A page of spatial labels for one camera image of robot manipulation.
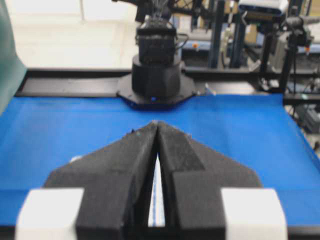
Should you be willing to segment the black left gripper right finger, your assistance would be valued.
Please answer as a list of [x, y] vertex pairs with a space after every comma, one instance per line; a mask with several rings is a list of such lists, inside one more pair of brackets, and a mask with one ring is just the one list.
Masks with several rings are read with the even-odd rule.
[[286, 240], [274, 189], [256, 172], [160, 122], [159, 160], [167, 223], [181, 240]]

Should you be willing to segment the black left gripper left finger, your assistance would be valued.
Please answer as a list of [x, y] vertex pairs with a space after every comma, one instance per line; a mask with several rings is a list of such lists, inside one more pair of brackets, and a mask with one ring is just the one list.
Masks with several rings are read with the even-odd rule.
[[19, 212], [17, 240], [123, 240], [148, 224], [158, 123], [53, 170]]

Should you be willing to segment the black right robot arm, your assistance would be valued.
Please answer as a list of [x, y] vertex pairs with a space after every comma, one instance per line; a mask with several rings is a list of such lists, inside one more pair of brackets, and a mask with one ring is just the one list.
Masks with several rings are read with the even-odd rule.
[[131, 85], [134, 93], [145, 98], [171, 98], [181, 88], [181, 60], [177, 51], [188, 41], [170, 23], [167, 0], [152, 0], [149, 18], [136, 29], [138, 55], [132, 60]]

